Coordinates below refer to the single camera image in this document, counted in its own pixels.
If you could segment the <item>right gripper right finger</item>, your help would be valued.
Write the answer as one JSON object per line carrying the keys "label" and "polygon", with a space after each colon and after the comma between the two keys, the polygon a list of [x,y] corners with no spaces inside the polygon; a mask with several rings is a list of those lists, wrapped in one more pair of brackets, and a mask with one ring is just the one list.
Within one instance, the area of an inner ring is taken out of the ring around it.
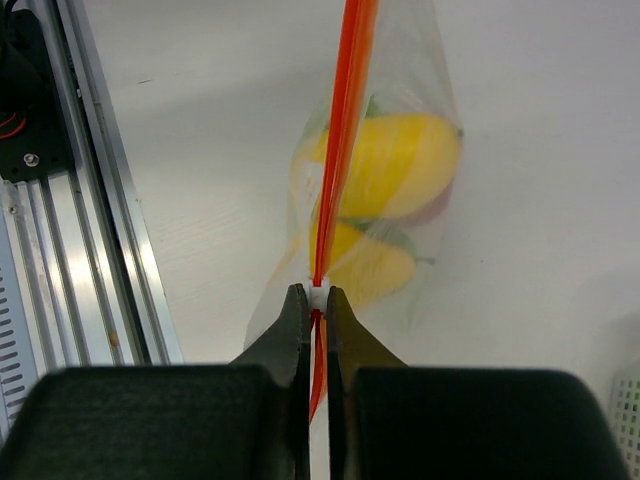
{"label": "right gripper right finger", "polygon": [[358,479],[363,442],[356,389],[358,372],[404,368],[406,364],[362,325],[339,287],[330,289],[326,321],[330,477]]}

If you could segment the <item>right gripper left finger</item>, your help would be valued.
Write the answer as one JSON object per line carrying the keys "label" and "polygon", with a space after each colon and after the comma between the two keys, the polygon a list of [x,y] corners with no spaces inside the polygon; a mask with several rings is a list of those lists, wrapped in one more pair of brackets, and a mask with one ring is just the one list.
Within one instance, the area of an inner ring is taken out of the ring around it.
{"label": "right gripper left finger", "polygon": [[308,479],[311,327],[301,284],[288,287],[278,318],[233,363],[260,366],[270,383],[256,446],[259,479]]}

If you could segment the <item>clear zip bag orange zipper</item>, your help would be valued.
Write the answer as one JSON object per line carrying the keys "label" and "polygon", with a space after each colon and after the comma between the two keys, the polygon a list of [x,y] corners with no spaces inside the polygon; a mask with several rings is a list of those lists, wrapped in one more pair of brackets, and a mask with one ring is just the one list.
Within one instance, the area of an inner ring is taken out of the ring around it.
{"label": "clear zip bag orange zipper", "polygon": [[364,325],[392,341],[424,298],[463,148],[430,1],[379,1],[325,276]]}

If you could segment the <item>yellow mango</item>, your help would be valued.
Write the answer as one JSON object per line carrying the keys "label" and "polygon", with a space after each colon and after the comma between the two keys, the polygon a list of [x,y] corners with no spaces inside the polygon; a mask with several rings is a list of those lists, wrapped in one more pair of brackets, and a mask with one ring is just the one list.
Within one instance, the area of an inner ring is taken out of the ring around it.
{"label": "yellow mango", "polygon": [[456,174],[459,129],[426,113],[364,119],[350,162],[339,215],[399,218],[439,197]]}

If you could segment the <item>yellow lemon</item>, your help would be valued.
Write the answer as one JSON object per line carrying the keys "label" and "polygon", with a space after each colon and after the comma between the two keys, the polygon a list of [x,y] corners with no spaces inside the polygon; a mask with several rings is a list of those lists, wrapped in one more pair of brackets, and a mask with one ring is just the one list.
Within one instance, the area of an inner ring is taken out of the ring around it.
{"label": "yellow lemon", "polygon": [[401,229],[388,223],[336,223],[325,275],[344,290],[353,309],[399,291],[416,269],[416,248]]}

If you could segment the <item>green cabbage-like vegetable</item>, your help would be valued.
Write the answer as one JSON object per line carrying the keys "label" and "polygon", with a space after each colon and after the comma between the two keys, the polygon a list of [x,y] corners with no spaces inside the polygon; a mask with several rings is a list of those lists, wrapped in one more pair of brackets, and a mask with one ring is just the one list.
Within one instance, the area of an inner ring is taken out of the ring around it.
{"label": "green cabbage-like vegetable", "polygon": [[399,222],[414,208],[406,190],[420,127],[420,117],[390,114],[369,99],[339,210],[341,223],[375,239],[409,243]]}

